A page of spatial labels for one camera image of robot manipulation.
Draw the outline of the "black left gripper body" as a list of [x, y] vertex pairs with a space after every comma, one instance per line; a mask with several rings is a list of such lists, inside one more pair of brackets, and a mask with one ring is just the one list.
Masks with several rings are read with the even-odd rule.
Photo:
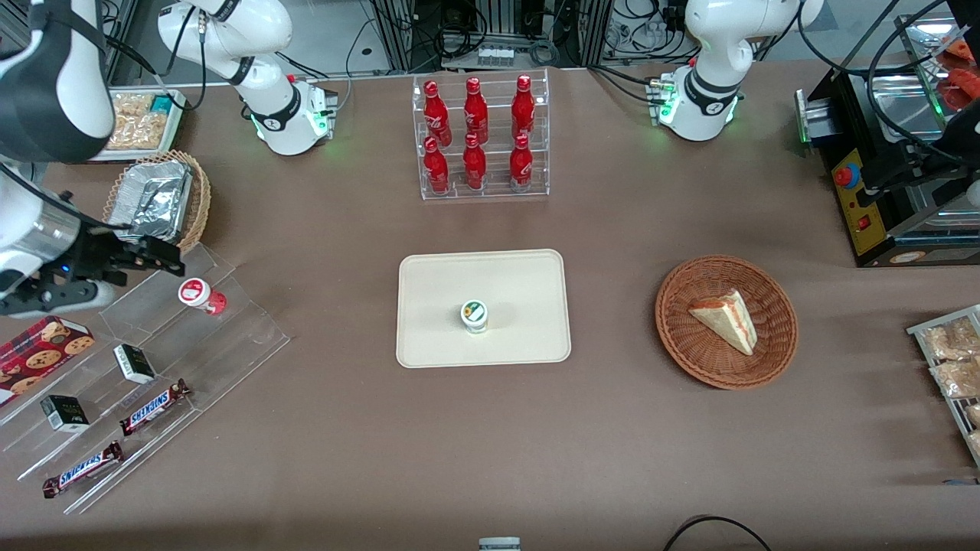
[[979, 99], [974, 99], [946, 122], [938, 149], [946, 154], [941, 179], [978, 178]]

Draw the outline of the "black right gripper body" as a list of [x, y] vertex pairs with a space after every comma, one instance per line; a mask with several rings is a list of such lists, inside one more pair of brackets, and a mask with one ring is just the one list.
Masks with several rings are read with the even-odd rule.
[[83, 230], [66, 252], [54, 261], [54, 272], [66, 280], [94, 280], [127, 285], [119, 262], [126, 260], [127, 243], [112, 230]]

